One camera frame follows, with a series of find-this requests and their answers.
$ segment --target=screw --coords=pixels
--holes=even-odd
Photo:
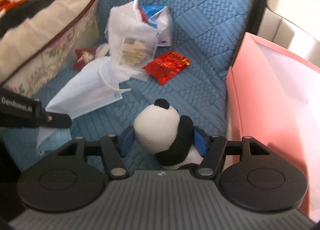
[[[210,168],[201,168],[201,169],[198,169],[198,174],[204,177],[208,177],[213,174],[213,170]]]
[[[124,168],[114,168],[110,172],[113,176],[117,176],[117,177],[121,177],[127,173],[127,171]]]

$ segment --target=panda head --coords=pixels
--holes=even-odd
[[[151,154],[165,151],[177,137],[179,122],[175,108],[165,99],[157,99],[134,120],[135,138]]]

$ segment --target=red foil packet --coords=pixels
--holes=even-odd
[[[187,68],[191,61],[184,55],[171,51],[164,53],[143,67],[149,74],[155,77],[160,85],[164,85],[178,72]]]

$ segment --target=white face mask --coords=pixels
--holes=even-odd
[[[130,76],[122,74],[110,61],[110,57],[95,59],[73,77],[48,103],[47,112],[66,113],[71,119],[92,112],[122,99],[121,93],[131,91],[119,89],[119,83]],[[56,129],[40,128],[37,146]]]

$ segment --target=black panda arm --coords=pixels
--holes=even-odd
[[[155,157],[162,166],[179,164],[186,159],[192,142],[193,122],[190,117],[182,115],[180,117],[176,139],[168,150],[156,153]]]

